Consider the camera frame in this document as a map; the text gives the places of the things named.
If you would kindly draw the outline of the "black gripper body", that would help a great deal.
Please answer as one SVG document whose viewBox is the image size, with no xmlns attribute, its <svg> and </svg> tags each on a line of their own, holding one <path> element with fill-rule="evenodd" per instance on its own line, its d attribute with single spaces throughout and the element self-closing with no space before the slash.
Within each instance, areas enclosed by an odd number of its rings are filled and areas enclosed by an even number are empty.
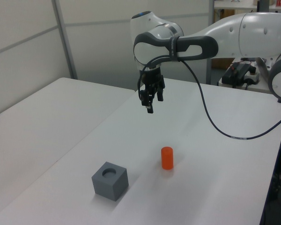
<svg viewBox="0 0 281 225">
<path fill-rule="evenodd" d="M 155 68 L 153 70 L 144 72 L 141 71 L 141 81 L 145 85 L 146 90 L 153 88 L 165 88 L 165 83 L 160 68 Z"/>
</svg>

